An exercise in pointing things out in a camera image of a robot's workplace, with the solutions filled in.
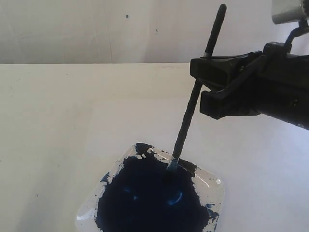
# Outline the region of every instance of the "paintbrush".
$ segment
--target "paintbrush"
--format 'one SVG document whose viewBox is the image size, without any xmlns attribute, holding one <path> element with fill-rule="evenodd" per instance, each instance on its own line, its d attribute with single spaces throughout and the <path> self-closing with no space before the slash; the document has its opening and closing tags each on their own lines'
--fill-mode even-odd
<svg viewBox="0 0 309 232">
<path fill-rule="evenodd" d="M 209 36 L 206 49 L 205 49 L 204 58 L 212 57 L 212 53 L 214 51 L 215 45 L 218 40 L 218 36 L 219 36 L 220 29 L 221 29 L 221 26 L 222 26 L 222 23 L 225 17 L 226 10 L 227 10 L 227 6 L 225 4 L 220 5 L 216 19 L 214 21 L 214 24 L 211 30 L 211 34 Z M 184 113 L 183 122 L 180 127 L 177 140 L 174 146 L 174 151 L 173 151 L 172 157 L 168 163 L 168 166 L 163 176 L 163 181 L 165 183 L 170 183 L 176 174 L 179 157 L 182 152 L 185 139 L 187 137 L 187 133 L 188 133 L 188 130 L 191 124 L 191 120 L 192 120 L 195 107 L 197 105 L 197 100 L 201 92 L 202 85 L 203 84 L 198 80 L 196 80 L 194 83 L 192 93 L 189 99 L 189 103 Z"/>
</svg>

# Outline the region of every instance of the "paint palette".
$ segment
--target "paint palette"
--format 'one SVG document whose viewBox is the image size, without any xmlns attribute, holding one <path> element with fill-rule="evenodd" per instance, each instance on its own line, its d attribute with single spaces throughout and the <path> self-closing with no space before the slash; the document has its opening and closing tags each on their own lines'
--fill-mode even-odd
<svg viewBox="0 0 309 232">
<path fill-rule="evenodd" d="M 80 208 L 80 232 L 213 232 L 224 185 L 212 173 L 179 160 L 162 181 L 171 155 L 137 143 L 102 178 Z"/>
</svg>

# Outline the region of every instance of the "white table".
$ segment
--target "white table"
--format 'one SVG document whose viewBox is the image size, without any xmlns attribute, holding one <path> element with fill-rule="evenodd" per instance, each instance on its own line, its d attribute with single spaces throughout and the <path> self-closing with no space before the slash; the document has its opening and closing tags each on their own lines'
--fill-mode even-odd
<svg viewBox="0 0 309 232">
<path fill-rule="evenodd" d="M 193 82 L 188 64 L 1 65 L 1 231 L 75 231 L 133 143 L 172 151 Z M 217 232 L 308 230 L 309 131 L 197 111 L 183 158 L 225 183 Z"/>
</svg>

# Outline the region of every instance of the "square plastic dish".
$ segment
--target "square plastic dish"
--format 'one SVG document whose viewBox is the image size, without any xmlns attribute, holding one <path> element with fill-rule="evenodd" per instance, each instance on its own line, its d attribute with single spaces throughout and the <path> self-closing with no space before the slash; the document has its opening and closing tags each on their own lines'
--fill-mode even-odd
<svg viewBox="0 0 309 232">
<path fill-rule="evenodd" d="M 224 198 L 216 175 L 180 159 L 162 181 L 171 155 L 133 145 L 104 175 L 75 219 L 80 232 L 214 232 Z"/>
</svg>

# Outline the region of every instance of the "white wall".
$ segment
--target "white wall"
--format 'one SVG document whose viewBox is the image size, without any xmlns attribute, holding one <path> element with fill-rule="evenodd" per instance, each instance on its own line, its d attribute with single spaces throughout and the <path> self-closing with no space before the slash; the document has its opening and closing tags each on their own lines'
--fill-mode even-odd
<svg viewBox="0 0 309 232">
<path fill-rule="evenodd" d="M 188 62 L 203 54 L 218 0 L 0 0 L 0 63 Z M 271 0 L 225 0 L 215 53 L 285 41 Z M 309 52 L 308 36 L 294 43 Z"/>
</svg>

